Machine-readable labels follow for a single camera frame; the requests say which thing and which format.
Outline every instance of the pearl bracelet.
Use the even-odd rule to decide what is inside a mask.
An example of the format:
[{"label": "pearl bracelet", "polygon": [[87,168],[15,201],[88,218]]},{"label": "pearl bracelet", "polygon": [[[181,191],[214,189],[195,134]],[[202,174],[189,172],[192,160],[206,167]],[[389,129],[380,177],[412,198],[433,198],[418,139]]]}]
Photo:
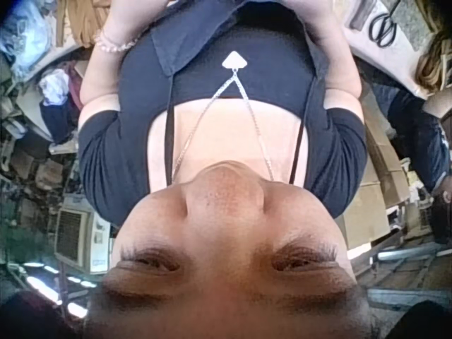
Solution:
[{"label": "pearl bracelet", "polygon": [[94,37],[94,41],[96,42],[96,45],[99,46],[100,49],[106,53],[121,53],[135,46],[140,37],[141,35],[139,35],[136,39],[119,46],[110,39],[108,39],[105,36],[103,30],[99,30],[96,36]]}]

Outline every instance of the navy top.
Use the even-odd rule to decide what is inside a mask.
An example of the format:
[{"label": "navy top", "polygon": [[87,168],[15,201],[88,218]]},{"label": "navy top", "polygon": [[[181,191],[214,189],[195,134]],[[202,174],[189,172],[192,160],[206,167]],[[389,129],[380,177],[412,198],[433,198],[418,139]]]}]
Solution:
[{"label": "navy top", "polygon": [[[249,4],[235,18],[233,25],[221,34],[216,32],[186,66],[170,76],[165,62],[177,56],[168,55],[174,46],[161,48],[159,31],[146,33],[126,56],[119,83],[121,112],[96,114],[79,136],[85,194],[106,220],[121,225],[150,193],[148,132],[153,120],[167,109],[169,97],[174,105],[211,98],[232,75],[221,66],[232,51],[248,61],[239,77],[251,100],[279,106],[304,122],[309,135],[304,188],[334,218],[353,199],[367,163],[364,125],[346,109],[323,108],[324,83],[298,20],[278,4]],[[241,95],[231,85],[221,97]]]}]

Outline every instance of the white triangle pendant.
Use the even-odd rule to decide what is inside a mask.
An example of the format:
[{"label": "white triangle pendant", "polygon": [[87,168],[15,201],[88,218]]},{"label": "white triangle pendant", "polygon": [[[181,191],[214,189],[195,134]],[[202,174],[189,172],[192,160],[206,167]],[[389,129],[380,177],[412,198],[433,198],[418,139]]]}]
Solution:
[{"label": "white triangle pendant", "polygon": [[233,51],[229,56],[226,58],[226,60],[223,61],[222,66],[226,69],[244,69],[248,65],[245,59],[242,58],[242,56],[237,53],[236,51]]}]

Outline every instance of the silver chain necklace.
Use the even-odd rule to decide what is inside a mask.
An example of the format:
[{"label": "silver chain necklace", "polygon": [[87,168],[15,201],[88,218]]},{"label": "silver chain necklace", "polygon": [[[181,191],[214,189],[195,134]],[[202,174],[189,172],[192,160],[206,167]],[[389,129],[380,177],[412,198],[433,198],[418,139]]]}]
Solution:
[{"label": "silver chain necklace", "polygon": [[257,119],[256,119],[256,115],[254,114],[253,109],[251,108],[251,105],[250,105],[250,103],[249,103],[248,95],[246,94],[246,91],[245,91],[245,89],[244,89],[244,87],[243,87],[243,85],[242,85],[242,82],[240,81],[239,76],[237,75],[237,73],[238,73],[238,71],[239,71],[239,68],[231,68],[231,69],[232,69],[232,73],[233,73],[233,74],[232,74],[232,77],[231,77],[230,79],[228,79],[228,80],[220,87],[220,89],[214,94],[214,96],[212,97],[212,99],[210,99],[210,101],[209,101],[209,103],[207,104],[206,108],[205,108],[205,109],[203,110],[203,112],[200,114],[200,116],[199,116],[199,118],[198,118],[198,120],[197,120],[195,126],[194,126],[193,129],[191,130],[191,132],[190,132],[190,134],[189,134],[189,137],[187,138],[187,140],[186,140],[186,142],[185,142],[184,148],[182,148],[181,154],[180,154],[179,157],[177,158],[176,165],[174,166],[174,172],[173,172],[173,174],[172,174],[172,182],[174,182],[174,180],[176,179],[177,174],[179,173],[179,170],[180,170],[180,168],[181,168],[182,161],[184,160],[184,157],[185,157],[185,155],[186,155],[186,152],[187,152],[187,150],[188,150],[189,147],[190,147],[190,144],[191,144],[191,142],[192,142],[192,140],[193,140],[193,137],[194,137],[196,131],[198,130],[198,127],[199,127],[199,125],[200,125],[200,123],[201,123],[201,120],[204,118],[204,115],[206,115],[206,112],[209,110],[210,106],[212,106],[213,102],[214,102],[215,100],[217,100],[217,99],[222,95],[222,93],[223,93],[223,92],[224,92],[224,91],[225,91],[232,83],[236,83],[237,87],[239,88],[240,94],[242,95],[242,97],[243,97],[243,99],[244,99],[244,101],[245,101],[246,108],[248,109],[249,113],[251,114],[251,118],[253,119],[253,123],[254,123],[254,129],[256,130],[256,135],[257,135],[257,138],[258,138],[258,141],[259,141],[259,145],[260,145],[260,147],[261,147],[262,155],[263,155],[263,158],[264,158],[264,160],[265,160],[265,163],[266,163],[266,167],[267,167],[268,173],[269,173],[269,175],[270,175],[270,180],[271,180],[271,181],[274,181],[274,180],[275,180],[275,176],[274,176],[274,174],[273,174],[273,166],[272,166],[270,157],[268,156],[268,151],[267,151],[267,148],[266,148],[266,146],[265,146],[265,143],[263,142],[261,129],[259,128],[259,125],[258,125],[258,122],[257,122]]}]

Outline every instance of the eye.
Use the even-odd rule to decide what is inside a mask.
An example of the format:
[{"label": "eye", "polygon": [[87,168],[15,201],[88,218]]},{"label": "eye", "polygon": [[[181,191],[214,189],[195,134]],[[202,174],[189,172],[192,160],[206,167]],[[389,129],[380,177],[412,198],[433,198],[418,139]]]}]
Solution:
[{"label": "eye", "polygon": [[309,264],[315,263],[315,261],[309,261],[306,259],[283,259],[273,262],[274,269],[281,272],[291,272],[297,271],[297,269],[308,266]]},{"label": "eye", "polygon": [[296,272],[306,266],[320,263],[331,263],[336,260],[336,249],[321,246],[319,250],[289,244],[274,255],[272,266],[281,272]]},{"label": "eye", "polygon": [[161,251],[147,251],[121,256],[123,261],[132,262],[142,268],[156,270],[161,273],[175,272],[180,269],[179,263],[170,255]]}]

